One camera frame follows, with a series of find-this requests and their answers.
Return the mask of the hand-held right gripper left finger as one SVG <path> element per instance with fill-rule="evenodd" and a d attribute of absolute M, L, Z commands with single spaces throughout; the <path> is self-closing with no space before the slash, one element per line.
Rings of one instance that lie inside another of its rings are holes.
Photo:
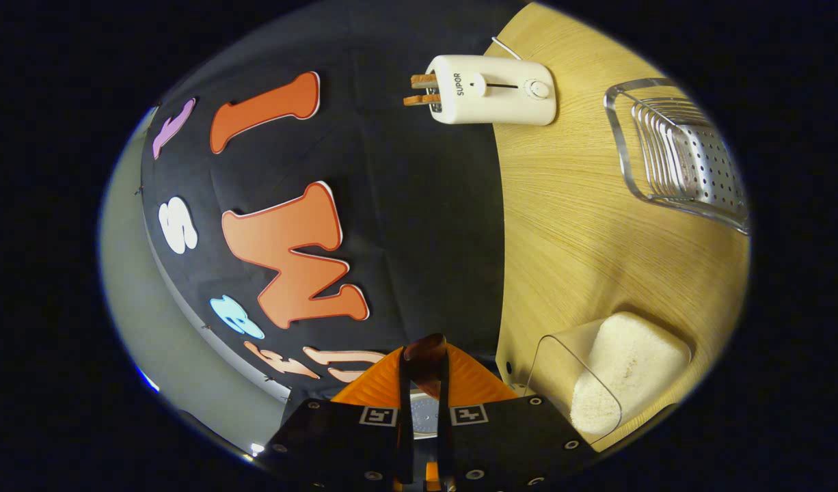
<path fill-rule="evenodd" d="M 403 349 L 329 400 L 308 398 L 258 461 L 293 491 L 401 491 L 415 480 L 414 430 Z"/>

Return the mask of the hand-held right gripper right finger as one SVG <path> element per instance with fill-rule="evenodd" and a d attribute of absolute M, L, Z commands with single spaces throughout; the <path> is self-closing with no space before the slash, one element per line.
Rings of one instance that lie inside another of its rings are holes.
<path fill-rule="evenodd" d="M 597 451 L 546 396 L 518 396 L 456 346 L 440 367 L 437 468 L 444 491 L 554 491 Z"/>

